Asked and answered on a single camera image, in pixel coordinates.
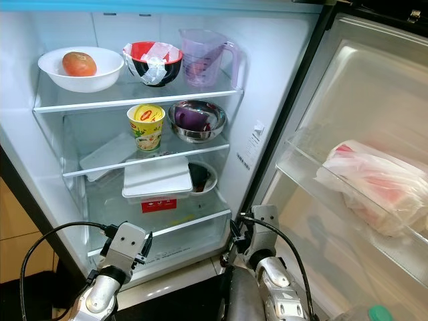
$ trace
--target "plastic bag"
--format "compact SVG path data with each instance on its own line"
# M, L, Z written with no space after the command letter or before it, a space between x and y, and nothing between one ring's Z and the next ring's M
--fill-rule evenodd
M346 206L383 235L400 236L405 225L426 228L428 179L416 166L347 140L332 149L315 179L342 192Z

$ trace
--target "open refrigerator door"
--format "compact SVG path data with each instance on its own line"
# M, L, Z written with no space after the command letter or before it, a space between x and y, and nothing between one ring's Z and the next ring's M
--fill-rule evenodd
M338 14L288 118L263 195L331 317L428 313L428 41ZM277 241L299 280L292 254Z

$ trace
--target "instant noodle cup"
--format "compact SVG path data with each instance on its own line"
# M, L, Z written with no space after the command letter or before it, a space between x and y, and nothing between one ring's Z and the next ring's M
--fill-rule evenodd
M134 132L136 146L146 152L158 148L165 117L162 107L140 104L133 106L126 115Z

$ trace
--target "measuring jug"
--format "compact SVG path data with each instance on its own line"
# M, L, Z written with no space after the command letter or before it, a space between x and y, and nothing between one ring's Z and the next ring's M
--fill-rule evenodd
M202 29L180 29L183 40L183 65L187 82L192 86L208 87L215 84L223 50L233 56L232 87L237 85L239 49L220 33Z

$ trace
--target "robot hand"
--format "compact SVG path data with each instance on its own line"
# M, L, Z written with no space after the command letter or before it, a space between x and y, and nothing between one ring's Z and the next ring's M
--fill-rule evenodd
M130 281L136 265L144 264L152 245L152 233L146 240L146 231L130 223L111 225L105 234L108 240L100 255L106 259L88 277L90 287L74 302L70 321L109 319L117 311L119 289Z

